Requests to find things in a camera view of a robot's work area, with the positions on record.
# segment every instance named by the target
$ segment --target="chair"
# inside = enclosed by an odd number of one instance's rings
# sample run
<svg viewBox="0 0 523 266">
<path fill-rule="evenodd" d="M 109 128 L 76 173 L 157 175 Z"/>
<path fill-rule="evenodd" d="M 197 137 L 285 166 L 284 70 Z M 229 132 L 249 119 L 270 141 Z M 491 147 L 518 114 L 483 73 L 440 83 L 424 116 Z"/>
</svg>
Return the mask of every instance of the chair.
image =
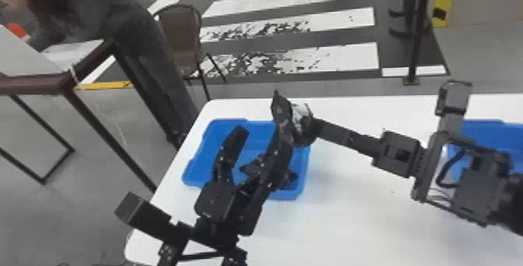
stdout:
<svg viewBox="0 0 523 266">
<path fill-rule="evenodd" d="M 225 75 L 212 59 L 209 53 L 203 53 L 200 42 L 200 29 L 202 28 L 202 14 L 192 5 L 175 4 L 158 10 L 153 15 L 160 18 L 160 26 L 169 44 L 171 53 L 177 66 L 180 67 L 184 80 L 191 85 L 191 80 L 202 81 L 203 90 L 207 100 L 211 100 L 205 74 L 200 64 L 209 58 L 223 82 L 227 83 Z"/>
</svg>

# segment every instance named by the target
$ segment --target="blue tray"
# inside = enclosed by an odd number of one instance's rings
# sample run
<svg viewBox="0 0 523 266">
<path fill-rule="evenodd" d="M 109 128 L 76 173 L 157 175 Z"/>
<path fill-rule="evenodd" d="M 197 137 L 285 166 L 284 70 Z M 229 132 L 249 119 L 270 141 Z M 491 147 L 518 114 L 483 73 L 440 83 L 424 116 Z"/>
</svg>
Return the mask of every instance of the blue tray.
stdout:
<svg viewBox="0 0 523 266">
<path fill-rule="evenodd" d="M 195 156 L 185 168 L 181 177 L 184 184 L 188 186 L 203 187 L 211 178 L 211 166 L 223 140 L 236 126 L 241 125 L 249 130 L 249 137 L 245 142 L 244 150 L 241 152 L 236 166 L 233 168 L 234 182 L 238 183 L 247 179 L 238 167 L 250 163 L 261 153 L 265 153 L 275 130 L 272 121 L 248 121 L 246 119 L 220 119 L 209 123 L 203 133 L 202 144 Z M 270 195 L 271 199 L 294 200 L 304 190 L 309 165 L 311 148 L 294 149 L 293 158 L 290 160 L 290 169 L 298 175 L 287 189 L 278 190 Z"/>
<path fill-rule="evenodd" d="M 463 135 L 476 140 L 476 144 L 508 152 L 515 170 L 523 173 L 523 124 L 507 124 L 501 120 L 467 120 L 463 122 Z M 448 146 L 448 158 L 458 153 L 459 147 Z M 451 175 L 458 180 L 465 167 L 471 162 L 470 156 L 463 157 L 451 168 Z"/>
</svg>

